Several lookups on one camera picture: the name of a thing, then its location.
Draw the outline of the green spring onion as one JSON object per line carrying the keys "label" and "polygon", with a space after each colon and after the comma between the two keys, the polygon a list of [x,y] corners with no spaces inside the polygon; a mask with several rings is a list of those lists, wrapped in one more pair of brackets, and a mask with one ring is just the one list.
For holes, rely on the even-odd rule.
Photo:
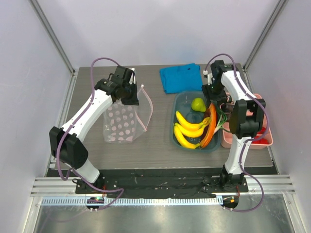
{"label": "green spring onion", "polygon": [[228,120],[227,114],[220,107],[216,107],[216,114],[218,116],[218,120],[213,134],[216,134],[219,129],[224,130],[227,133],[230,133],[230,130],[227,130],[223,127],[223,125]]}

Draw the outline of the clear polka dot zip bag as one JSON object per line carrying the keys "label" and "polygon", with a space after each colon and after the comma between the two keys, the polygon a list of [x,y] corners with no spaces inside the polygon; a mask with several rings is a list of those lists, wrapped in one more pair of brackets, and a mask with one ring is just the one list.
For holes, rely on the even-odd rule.
{"label": "clear polka dot zip bag", "polygon": [[154,107],[141,85],[137,92],[139,105],[123,105],[119,100],[103,113],[103,137],[106,143],[132,143],[147,131]]}

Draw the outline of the yellow banana bunch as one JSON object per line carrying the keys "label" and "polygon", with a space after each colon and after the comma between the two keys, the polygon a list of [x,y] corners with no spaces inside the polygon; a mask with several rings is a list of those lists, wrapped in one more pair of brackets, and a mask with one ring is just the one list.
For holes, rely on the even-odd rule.
{"label": "yellow banana bunch", "polygon": [[210,117],[206,117],[200,123],[189,123],[179,111],[175,112],[177,123],[174,124],[173,133],[178,143],[187,149],[197,149],[200,143],[191,143],[186,137],[199,138],[202,136],[205,127],[210,123]]}

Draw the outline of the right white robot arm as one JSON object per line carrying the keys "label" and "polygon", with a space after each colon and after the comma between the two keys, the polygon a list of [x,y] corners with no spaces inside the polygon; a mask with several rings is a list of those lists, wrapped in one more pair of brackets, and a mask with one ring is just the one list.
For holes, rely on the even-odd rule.
{"label": "right white robot arm", "polygon": [[214,59],[207,65],[211,71],[204,71],[207,84],[202,86],[207,106],[220,107],[227,102],[228,94],[234,102],[229,119],[233,141],[219,180],[220,188],[229,192],[241,185],[246,175],[244,163],[251,142],[263,127],[265,100],[257,99],[249,91],[238,74],[236,65],[227,66],[224,61]]}

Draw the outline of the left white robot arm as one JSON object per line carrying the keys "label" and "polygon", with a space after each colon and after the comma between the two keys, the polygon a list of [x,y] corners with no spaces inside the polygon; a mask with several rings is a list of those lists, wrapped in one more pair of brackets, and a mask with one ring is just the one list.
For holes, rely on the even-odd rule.
{"label": "left white robot arm", "polygon": [[125,105],[137,105],[135,70],[117,66],[107,79],[101,79],[92,87],[92,93],[79,111],[63,126],[52,127],[49,132],[52,155],[57,163],[64,163],[77,172],[92,193],[103,189],[99,170],[90,162],[83,141],[97,119],[116,101]]}

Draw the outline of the dark patterned tray item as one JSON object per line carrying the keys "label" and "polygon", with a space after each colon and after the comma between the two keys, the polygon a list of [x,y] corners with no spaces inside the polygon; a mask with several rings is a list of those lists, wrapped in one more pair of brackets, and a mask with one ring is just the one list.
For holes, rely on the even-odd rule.
{"label": "dark patterned tray item", "polygon": [[227,101],[221,105],[221,109],[224,113],[232,113],[234,109],[234,101],[230,95],[227,96]]}

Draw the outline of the green pear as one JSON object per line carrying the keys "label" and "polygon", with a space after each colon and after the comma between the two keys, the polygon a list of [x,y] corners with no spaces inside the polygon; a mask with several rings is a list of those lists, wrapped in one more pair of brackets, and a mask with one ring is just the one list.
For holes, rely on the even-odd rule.
{"label": "green pear", "polygon": [[207,109],[206,104],[202,98],[195,98],[191,103],[191,108],[194,111],[204,113]]}

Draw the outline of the blue folded cloth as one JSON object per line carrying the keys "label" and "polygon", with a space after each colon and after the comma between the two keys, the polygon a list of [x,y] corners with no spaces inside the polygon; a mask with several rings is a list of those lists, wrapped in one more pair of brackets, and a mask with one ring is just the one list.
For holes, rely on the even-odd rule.
{"label": "blue folded cloth", "polygon": [[184,91],[201,91],[203,82],[200,70],[200,66],[194,63],[160,69],[164,92],[177,94]]}

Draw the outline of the teal plastic bin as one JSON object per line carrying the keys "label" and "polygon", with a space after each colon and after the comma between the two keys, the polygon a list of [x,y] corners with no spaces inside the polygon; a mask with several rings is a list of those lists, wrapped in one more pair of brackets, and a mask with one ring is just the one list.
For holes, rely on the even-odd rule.
{"label": "teal plastic bin", "polygon": [[215,150],[217,150],[221,143],[221,131],[217,131],[217,133],[214,134],[209,144],[203,148],[197,148],[195,150],[191,150],[188,148],[182,147],[177,139],[175,138],[175,135],[173,133],[173,127],[175,123],[178,123],[178,120],[176,119],[175,112],[179,111],[181,115],[189,122],[189,123],[200,123],[204,119],[204,113],[203,112],[197,112],[192,110],[191,103],[195,98],[201,98],[205,100],[203,92],[200,91],[185,91],[177,94],[175,96],[174,102],[173,102],[173,111],[172,111],[172,117],[171,117],[171,127],[170,127],[170,140],[173,145],[175,145],[177,148],[184,150],[184,151],[195,151],[199,153],[211,153]]}

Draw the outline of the pink compartment tray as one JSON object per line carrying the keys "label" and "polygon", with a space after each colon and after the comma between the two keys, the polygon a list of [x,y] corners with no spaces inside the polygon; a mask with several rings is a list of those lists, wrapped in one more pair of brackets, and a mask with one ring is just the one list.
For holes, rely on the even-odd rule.
{"label": "pink compartment tray", "polygon": [[[257,133],[255,138],[262,136],[262,134],[266,131],[266,129],[267,129],[267,120],[266,120],[266,116],[264,116],[262,129],[261,131]],[[233,140],[233,134],[230,132],[229,122],[226,122],[223,125],[221,145],[224,148],[231,148],[232,140]],[[261,150],[263,148],[266,148],[267,146],[271,146],[273,142],[274,141],[273,141],[272,133],[269,128],[268,133],[262,139],[253,141],[251,143],[250,149]]]}

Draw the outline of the red tray pieces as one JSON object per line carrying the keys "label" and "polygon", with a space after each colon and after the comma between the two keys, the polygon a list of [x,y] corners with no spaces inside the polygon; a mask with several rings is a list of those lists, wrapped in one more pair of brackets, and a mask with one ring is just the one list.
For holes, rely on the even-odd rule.
{"label": "red tray pieces", "polygon": [[[264,132],[266,132],[266,128],[262,127],[262,129],[259,132],[257,132],[255,139],[261,137]],[[264,144],[264,145],[270,144],[270,133],[268,132],[263,138],[259,140],[252,141],[252,144]]]}

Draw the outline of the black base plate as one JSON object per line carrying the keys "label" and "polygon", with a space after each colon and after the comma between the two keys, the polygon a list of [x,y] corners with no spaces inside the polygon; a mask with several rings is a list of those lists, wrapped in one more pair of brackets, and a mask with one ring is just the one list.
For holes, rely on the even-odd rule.
{"label": "black base plate", "polygon": [[220,168],[102,169],[100,188],[122,188],[125,199],[199,199],[248,192],[246,180],[222,186],[220,173]]}

